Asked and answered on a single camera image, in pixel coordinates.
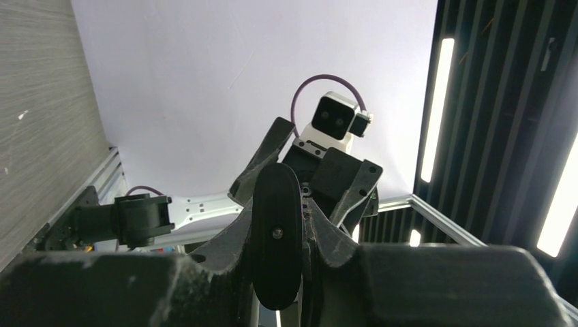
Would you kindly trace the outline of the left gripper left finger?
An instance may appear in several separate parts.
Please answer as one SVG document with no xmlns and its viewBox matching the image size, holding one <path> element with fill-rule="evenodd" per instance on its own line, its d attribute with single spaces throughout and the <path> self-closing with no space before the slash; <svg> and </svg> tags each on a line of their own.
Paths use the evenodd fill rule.
<svg viewBox="0 0 578 327">
<path fill-rule="evenodd" d="M 252 205 L 189 255 L 37 252 L 1 274 L 2 326 L 255 326 Z"/>
</svg>

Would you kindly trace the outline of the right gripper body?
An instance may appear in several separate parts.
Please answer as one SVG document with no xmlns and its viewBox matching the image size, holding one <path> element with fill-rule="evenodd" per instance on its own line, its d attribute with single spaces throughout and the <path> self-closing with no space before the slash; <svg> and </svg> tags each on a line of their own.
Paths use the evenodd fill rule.
<svg viewBox="0 0 578 327">
<path fill-rule="evenodd" d="M 336 204 L 352 181 L 364 160 L 357 159 L 337 149 L 330 148 L 319 158 L 310 152 L 291 145 L 282 162 L 293 169 L 299 185 L 306 188 L 321 211 L 330 217 Z M 347 217 L 371 217 L 378 213 L 379 197 L 376 188 Z"/>
</svg>

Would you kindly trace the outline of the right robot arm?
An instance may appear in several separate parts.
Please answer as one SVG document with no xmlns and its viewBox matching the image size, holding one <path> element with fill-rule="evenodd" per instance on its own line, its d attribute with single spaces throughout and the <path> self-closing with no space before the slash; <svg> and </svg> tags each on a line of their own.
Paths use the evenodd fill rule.
<svg viewBox="0 0 578 327">
<path fill-rule="evenodd" d="M 246 169 L 232 184 L 229 198 L 252 206 L 251 244 L 259 250 L 297 251 L 303 243 L 303 198 L 313 198 L 326 217 L 342 223 L 350 213 L 362 217 L 376 199 L 381 167 L 360 161 L 335 144 L 328 129 L 314 124 L 296 139 L 284 159 L 279 154 L 294 125 L 278 118 Z M 112 204 L 81 202 L 67 228 L 73 247 L 117 240 L 130 249 L 152 245 L 155 237 L 179 226 L 173 199 L 137 194 Z"/>
</svg>

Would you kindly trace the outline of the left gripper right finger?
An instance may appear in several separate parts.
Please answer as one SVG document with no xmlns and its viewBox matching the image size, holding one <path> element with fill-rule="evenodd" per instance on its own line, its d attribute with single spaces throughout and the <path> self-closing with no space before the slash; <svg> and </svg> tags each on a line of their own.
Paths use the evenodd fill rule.
<svg viewBox="0 0 578 327">
<path fill-rule="evenodd" d="M 313 326 L 571 326 L 538 262 L 516 247 L 358 244 L 317 209 L 303 311 Z"/>
</svg>

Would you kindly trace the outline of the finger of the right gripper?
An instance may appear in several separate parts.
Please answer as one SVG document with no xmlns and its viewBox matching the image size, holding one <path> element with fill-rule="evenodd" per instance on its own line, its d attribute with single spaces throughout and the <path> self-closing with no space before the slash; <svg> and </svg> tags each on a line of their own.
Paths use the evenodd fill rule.
<svg viewBox="0 0 578 327">
<path fill-rule="evenodd" d="M 245 206 L 252 197 L 257 176 L 268 164 L 275 163 L 285 144 L 293 134 L 295 124 L 277 117 L 260 146 L 246 165 L 245 169 L 234 180 L 228 191 L 228 197 L 240 206 Z"/>
<path fill-rule="evenodd" d="M 383 169 L 369 161 L 364 160 L 356 173 L 351 186 L 345 190 L 343 196 L 336 204 L 329 221 L 339 227 L 348 213 L 363 203 L 376 188 Z"/>
</svg>

